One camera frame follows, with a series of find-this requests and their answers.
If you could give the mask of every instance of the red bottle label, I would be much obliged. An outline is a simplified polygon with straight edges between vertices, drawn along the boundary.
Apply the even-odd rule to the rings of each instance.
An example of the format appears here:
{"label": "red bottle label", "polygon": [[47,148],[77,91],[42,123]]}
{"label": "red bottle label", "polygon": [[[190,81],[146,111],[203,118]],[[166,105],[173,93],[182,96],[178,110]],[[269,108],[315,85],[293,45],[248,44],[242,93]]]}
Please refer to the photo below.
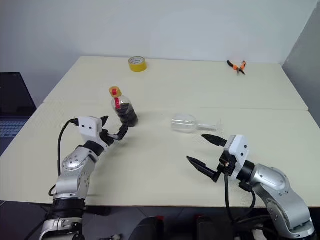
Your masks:
{"label": "red bottle label", "polygon": [[115,98],[114,98],[114,101],[115,101],[115,108],[116,108],[116,109],[119,109],[119,108],[120,108],[119,98],[118,98],[118,97],[115,97]]}

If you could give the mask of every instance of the bottle cap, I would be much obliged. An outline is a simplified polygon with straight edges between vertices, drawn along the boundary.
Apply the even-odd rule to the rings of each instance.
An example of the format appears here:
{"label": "bottle cap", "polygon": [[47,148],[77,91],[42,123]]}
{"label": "bottle cap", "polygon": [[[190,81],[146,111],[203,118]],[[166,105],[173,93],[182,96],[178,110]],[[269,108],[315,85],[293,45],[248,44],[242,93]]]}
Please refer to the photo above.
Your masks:
{"label": "bottle cap", "polygon": [[122,95],[120,88],[117,86],[110,87],[109,92],[113,98],[118,98]]}

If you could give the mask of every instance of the laptop screen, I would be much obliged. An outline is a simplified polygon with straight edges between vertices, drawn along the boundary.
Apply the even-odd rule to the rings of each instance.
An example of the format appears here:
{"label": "laptop screen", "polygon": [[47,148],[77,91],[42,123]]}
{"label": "laptop screen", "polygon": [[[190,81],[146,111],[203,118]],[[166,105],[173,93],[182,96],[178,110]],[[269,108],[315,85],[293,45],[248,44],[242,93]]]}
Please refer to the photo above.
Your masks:
{"label": "laptop screen", "polygon": [[30,117],[36,109],[21,74],[0,72],[0,116]]}

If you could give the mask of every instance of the white table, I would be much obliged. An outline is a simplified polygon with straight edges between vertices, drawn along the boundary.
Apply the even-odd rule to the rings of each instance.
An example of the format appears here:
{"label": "white table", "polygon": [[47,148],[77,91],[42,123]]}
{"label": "white table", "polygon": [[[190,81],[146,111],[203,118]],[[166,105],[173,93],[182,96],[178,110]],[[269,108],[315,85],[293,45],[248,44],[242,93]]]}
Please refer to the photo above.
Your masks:
{"label": "white table", "polygon": [[146,62],[132,72],[125,57],[82,56],[44,102],[109,105],[109,87],[118,86],[137,109],[308,109],[279,64],[248,62],[244,76],[226,62]]}
{"label": "white table", "polygon": [[[224,138],[247,136],[250,161],[281,169],[307,205],[319,207],[320,129],[308,111],[193,106],[136,108],[138,125],[96,165],[88,205],[225,206],[223,177],[213,183],[186,159],[192,156],[216,169],[223,149],[202,139],[204,132],[173,132],[170,121],[177,111],[208,124],[221,119],[219,135]],[[52,203],[48,191],[57,180],[57,140],[63,124],[76,116],[104,115],[110,116],[105,128],[117,132],[121,124],[110,104],[42,104],[0,158],[0,199]],[[62,138],[62,158],[83,143],[78,128],[69,126]],[[251,195],[232,181],[230,205],[250,203]],[[259,199],[256,206],[264,204]]]}

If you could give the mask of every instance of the laptop keyboard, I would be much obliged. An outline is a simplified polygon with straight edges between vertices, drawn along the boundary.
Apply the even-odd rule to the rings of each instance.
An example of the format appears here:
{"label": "laptop keyboard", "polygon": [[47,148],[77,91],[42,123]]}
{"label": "laptop keyboard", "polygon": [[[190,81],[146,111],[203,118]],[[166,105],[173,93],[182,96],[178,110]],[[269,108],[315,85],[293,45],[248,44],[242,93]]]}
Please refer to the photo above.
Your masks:
{"label": "laptop keyboard", "polygon": [[14,138],[27,121],[0,121],[0,137]]}

